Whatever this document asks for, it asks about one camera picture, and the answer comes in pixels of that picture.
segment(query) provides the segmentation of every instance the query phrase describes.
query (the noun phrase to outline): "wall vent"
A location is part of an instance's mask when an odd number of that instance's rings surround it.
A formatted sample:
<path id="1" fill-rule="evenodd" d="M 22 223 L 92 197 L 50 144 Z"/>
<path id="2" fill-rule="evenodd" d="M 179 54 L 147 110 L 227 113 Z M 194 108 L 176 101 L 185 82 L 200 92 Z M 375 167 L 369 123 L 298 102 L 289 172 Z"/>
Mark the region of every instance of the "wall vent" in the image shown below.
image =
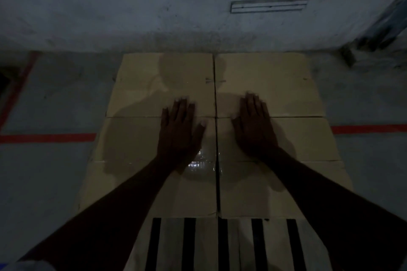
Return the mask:
<path id="1" fill-rule="evenodd" d="M 231 13 L 302 11 L 308 0 L 241 0 L 232 1 Z"/>

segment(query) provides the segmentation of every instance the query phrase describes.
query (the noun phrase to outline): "person in background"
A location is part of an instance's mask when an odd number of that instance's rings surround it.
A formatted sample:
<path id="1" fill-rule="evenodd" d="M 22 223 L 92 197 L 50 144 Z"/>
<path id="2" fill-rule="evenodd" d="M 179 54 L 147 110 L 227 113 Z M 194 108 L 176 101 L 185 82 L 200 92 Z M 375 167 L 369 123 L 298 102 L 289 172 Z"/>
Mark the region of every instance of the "person in background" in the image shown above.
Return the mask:
<path id="1" fill-rule="evenodd" d="M 155 158 L 140 172 L 69 220 L 5 270 L 123 270 L 147 213 L 169 174 L 201 148 L 205 123 L 192 128 L 186 99 L 163 109 Z M 399 270 L 407 222 L 293 159 L 279 148 L 267 106 L 240 99 L 232 118 L 237 144 L 282 181 L 329 253 L 345 271 Z"/>

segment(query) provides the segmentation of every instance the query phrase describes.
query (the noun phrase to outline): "concrete wall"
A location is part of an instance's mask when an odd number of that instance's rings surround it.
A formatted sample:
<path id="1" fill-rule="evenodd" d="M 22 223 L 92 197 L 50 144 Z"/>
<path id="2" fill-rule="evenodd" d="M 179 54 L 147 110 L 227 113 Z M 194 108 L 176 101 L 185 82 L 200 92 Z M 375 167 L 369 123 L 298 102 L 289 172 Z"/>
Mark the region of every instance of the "concrete wall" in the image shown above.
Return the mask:
<path id="1" fill-rule="evenodd" d="M 0 0 L 0 49 L 262 51 L 338 47 L 394 0 L 310 0 L 229 14 L 233 0 Z"/>

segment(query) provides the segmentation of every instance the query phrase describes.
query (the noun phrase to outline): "concrete floor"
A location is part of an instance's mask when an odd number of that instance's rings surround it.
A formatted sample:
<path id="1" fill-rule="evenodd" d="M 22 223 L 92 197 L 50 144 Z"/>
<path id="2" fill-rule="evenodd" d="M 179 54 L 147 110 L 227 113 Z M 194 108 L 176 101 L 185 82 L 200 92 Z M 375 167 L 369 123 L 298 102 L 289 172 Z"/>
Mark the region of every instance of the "concrete floor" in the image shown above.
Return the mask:
<path id="1" fill-rule="evenodd" d="M 407 123 L 407 68 L 349 69 L 309 54 L 331 125 Z M 0 62 L 23 60 L 0 54 Z M 44 53 L 1 134 L 97 132 L 121 55 Z M 357 193 L 407 220 L 407 134 L 337 135 Z M 0 145 L 0 263 L 19 258 L 61 226 L 85 174 L 92 143 Z"/>

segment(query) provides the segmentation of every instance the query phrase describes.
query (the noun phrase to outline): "red floor line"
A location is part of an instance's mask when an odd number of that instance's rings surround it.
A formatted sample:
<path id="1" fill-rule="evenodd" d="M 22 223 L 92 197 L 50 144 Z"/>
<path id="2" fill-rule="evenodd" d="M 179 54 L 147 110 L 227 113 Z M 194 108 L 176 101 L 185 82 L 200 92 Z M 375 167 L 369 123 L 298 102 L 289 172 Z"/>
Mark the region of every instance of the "red floor line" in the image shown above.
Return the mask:
<path id="1" fill-rule="evenodd" d="M 407 132 L 407 124 L 389 125 L 334 125 L 333 134 L 369 134 Z M 0 135 L 0 144 L 24 144 L 33 142 L 93 142 L 96 133 L 75 134 L 22 134 Z"/>
<path id="2" fill-rule="evenodd" d="M 26 67 L 23 69 L 23 73 L 20 76 L 19 81 L 16 83 L 14 90 L 10 97 L 7 99 L 6 104 L 3 107 L 2 112 L 0 113 L 0 130 L 2 129 L 3 125 L 6 123 L 8 116 L 11 113 L 14 105 L 17 103 L 18 97 L 27 81 L 28 75 L 30 74 L 31 70 L 35 62 L 37 61 L 39 55 L 41 53 L 38 51 L 31 51 L 28 56 L 28 63 Z"/>
<path id="3" fill-rule="evenodd" d="M 33 142 L 93 142 L 96 133 L 0 135 L 0 144 Z"/>

